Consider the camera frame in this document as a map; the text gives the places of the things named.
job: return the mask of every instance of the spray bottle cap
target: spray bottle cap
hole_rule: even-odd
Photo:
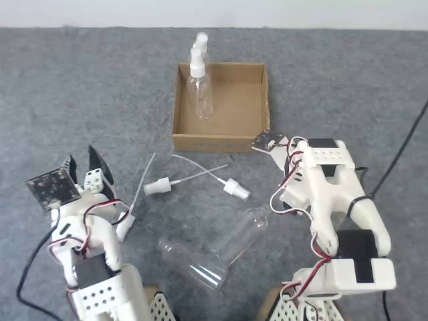
[[[194,78],[200,78],[205,75],[205,64],[202,59],[202,52],[198,48],[190,49],[190,75]]]
[[[205,32],[199,32],[196,35],[196,40],[195,40],[195,43],[193,44],[193,47],[201,50],[202,54],[206,54],[207,44],[208,44],[208,35]]]

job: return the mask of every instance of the red wire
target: red wire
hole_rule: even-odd
[[[324,253],[324,251],[322,251],[318,247],[318,244],[316,243],[316,238],[312,241],[312,247],[314,248],[315,252],[318,253],[319,255],[321,255],[324,259],[332,259],[329,255]]]
[[[303,283],[303,286],[299,289],[299,292],[297,294],[295,294],[293,296],[293,299],[298,298],[299,296],[302,295],[302,293],[306,290],[306,288],[309,286],[310,282],[312,281],[312,279],[314,278],[314,276],[316,275],[316,272],[318,272],[318,270],[327,262],[329,262],[331,259],[321,259],[320,261],[318,261],[314,268],[312,269],[312,272],[310,273],[308,279],[305,281],[305,283]]]

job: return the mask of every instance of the open cardboard box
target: open cardboard box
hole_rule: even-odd
[[[175,94],[175,150],[250,152],[252,140],[270,129],[268,76],[264,64],[209,65],[213,81],[213,115],[199,120],[189,106],[189,65],[179,64]]]

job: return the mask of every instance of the clear plastic bottle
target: clear plastic bottle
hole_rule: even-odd
[[[265,205],[248,209],[243,219],[209,246],[210,250],[216,253],[226,266],[231,266],[266,230],[270,212],[270,208]]]
[[[213,113],[213,87],[205,69],[201,50],[192,48],[190,76],[187,79],[189,104],[201,120],[208,119]]]
[[[190,276],[199,285],[210,290],[218,290],[227,277],[227,267],[211,253],[198,253],[178,241],[160,238],[156,248],[162,258],[185,276]]]

